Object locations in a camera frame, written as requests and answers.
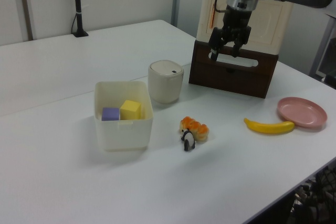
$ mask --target purple cube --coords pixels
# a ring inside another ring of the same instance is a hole
[[[102,121],[116,121],[120,120],[120,110],[119,108],[103,108],[103,113],[101,115]]]

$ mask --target black stand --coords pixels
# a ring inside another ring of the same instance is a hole
[[[75,0],[76,2],[76,18],[77,18],[77,32],[73,33],[76,38],[89,36],[86,31],[83,29],[82,22],[82,7],[80,0]]]

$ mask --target white lidded bin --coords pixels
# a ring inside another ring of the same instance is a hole
[[[174,61],[159,60],[148,68],[148,91],[159,103],[171,103],[180,96],[184,70]]]

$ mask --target white plastic bin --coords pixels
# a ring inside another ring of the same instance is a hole
[[[146,148],[153,123],[153,109],[146,84],[141,81],[98,82],[94,92],[94,120],[99,147],[105,151]],[[120,108],[125,100],[141,103],[140,120],[101,120],[104,107]]]

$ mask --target yellow cube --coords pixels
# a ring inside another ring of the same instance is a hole
[[[138,120],[141,118],[141,103],[126,100],[120,107],[121,120]]]

